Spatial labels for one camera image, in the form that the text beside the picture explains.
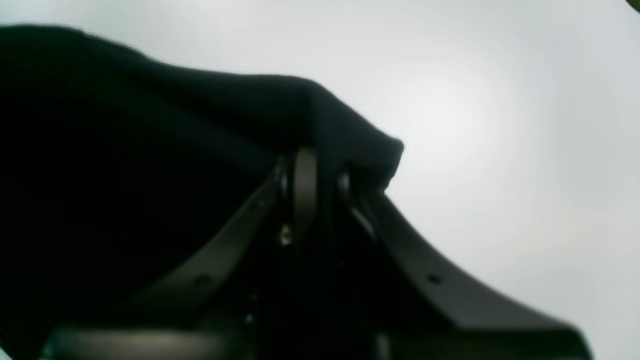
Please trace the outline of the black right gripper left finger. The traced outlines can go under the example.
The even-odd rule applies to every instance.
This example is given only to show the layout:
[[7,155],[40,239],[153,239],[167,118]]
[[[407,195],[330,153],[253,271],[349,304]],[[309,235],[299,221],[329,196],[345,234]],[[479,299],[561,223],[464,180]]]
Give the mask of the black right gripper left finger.
[[254,360],[259,289],[316,218],[318,160],[300,148],[201,249],[105,317],[61,325],[44,360]]

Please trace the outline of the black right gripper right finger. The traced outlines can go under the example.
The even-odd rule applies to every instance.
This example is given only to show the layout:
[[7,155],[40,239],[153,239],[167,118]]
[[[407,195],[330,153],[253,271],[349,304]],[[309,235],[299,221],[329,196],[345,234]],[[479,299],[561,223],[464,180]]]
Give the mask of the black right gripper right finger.
[[375,360],[590,360],[579,330],[492,289],[428,243],[381,189],[343,171],[350,245]]

